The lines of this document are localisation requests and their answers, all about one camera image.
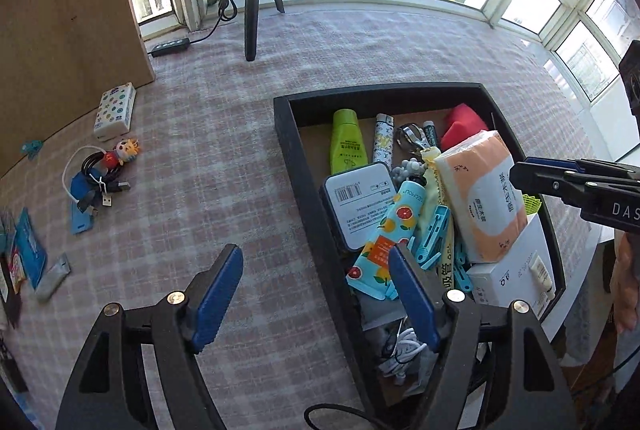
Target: orange label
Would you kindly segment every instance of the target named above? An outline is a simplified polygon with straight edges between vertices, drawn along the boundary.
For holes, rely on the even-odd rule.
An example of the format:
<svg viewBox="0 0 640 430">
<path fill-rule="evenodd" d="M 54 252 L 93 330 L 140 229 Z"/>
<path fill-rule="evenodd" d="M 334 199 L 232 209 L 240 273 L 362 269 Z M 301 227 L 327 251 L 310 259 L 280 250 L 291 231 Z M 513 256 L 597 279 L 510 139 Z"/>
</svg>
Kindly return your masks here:
<svg viewBox="0 0 640 430">
<path fill-rule="evenodd" d="M 389 240 L 386 236 L 380 235 L 371 248 L 371 251 L 369 251 L 367 258 L 374 264 L 378 264 L 384 269 L 389 269 L 389 251 L 391 251 L 391 248 L 395 246 L 395 244 L 393 240 Z"/>
</svg>

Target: blue hand cream tube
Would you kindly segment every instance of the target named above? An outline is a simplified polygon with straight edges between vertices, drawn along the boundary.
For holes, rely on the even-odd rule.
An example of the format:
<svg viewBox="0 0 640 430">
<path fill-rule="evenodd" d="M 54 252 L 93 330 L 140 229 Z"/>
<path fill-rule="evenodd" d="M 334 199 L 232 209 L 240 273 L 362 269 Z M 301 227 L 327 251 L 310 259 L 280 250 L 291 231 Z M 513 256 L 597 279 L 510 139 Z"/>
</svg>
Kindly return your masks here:
<svg viewBox="0 0 640 430">
<path fill-rule="evenodd" d="M 407 244 L 414 233 L 426 196 L 426 180 L 411 176 L 402 183 L 384 218 L 371 233 L 360 256 L 347 273 L 347 283 L 376 300 L 384 300 L 389 286 L 389 251 L 396 243 Z"/>
</svg>

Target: green bottle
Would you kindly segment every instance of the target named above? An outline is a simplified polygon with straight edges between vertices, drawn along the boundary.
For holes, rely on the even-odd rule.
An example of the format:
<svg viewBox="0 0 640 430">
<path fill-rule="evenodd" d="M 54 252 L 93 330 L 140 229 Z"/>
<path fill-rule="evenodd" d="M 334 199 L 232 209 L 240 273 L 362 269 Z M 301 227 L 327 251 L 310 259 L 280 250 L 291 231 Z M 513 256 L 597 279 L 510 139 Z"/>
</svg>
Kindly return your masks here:
<svg viewBox="0 0 640 430">
<path fill-rule="evenodd" d="M 334 113 L 330 157 L 332 175 L 369 164 L 358 116 L 353 110 L 342 108 Z"/>
</svg>

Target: checkered fabric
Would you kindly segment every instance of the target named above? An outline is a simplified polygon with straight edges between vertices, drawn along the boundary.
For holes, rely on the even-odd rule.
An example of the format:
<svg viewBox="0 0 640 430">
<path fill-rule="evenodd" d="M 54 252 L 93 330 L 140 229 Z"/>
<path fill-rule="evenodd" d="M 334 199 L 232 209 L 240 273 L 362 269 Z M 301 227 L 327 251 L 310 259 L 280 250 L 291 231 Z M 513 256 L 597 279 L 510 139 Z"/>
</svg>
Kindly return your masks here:
<svg viewBox="0 0 640 430">
<path fill-rule="evenodd" d="M 23 286 L 20 326 L 6 335 L 47 429 L 101 308 L 112 301 L 155 304 L 186 287 L 228 242 L 244 252 L 244 276 L 217 339 L 198 356 L 226 426 L 301 429 L 312 403 L 360 405 L 274 132 L 275 96 L 403 81 L 480 82 L 527 155 L 592 155 L 531 46 L 485 23 L 438 12 L 293 8 L 261 14 L 254 63 L 244 60 L 243 43 L 239 18 L 184 53 L 152 60 L 157 79 L 138 90 L 130 132 L 143 151 L 123 172 L 131 190 L 100 209 L 91 231 L 71 235 L 60 174 L 77 147 L 96 143 L 95 111 L 0 181 L 0 204 L 14 215 L 29 208 L 49 264 L 65 251 L 72 266 L 46 305 Z M 588 228 L 576 210 L 547 204 L 569 278 Z M 151 349 L 145 362 L 158 425 L 172 428 Z M 357 428 L 345 417 L 326 416 L 322 424 Z"/>
</svg>

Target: orange tissue package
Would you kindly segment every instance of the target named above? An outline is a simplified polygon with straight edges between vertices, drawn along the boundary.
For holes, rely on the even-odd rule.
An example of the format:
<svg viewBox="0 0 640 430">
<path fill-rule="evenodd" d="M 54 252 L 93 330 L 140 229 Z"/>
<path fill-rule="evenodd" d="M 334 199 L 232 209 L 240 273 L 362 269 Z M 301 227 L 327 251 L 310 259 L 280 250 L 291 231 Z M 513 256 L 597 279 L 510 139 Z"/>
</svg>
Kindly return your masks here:
<svg viewBox="0 0 640 430">
<path fill-rule="evenodd" d="M 527 225 L 511 186 L 513 158 L 497 131 L 482 130 L 435 159 L 471 263 L 497 262 Z"/>
</svg>

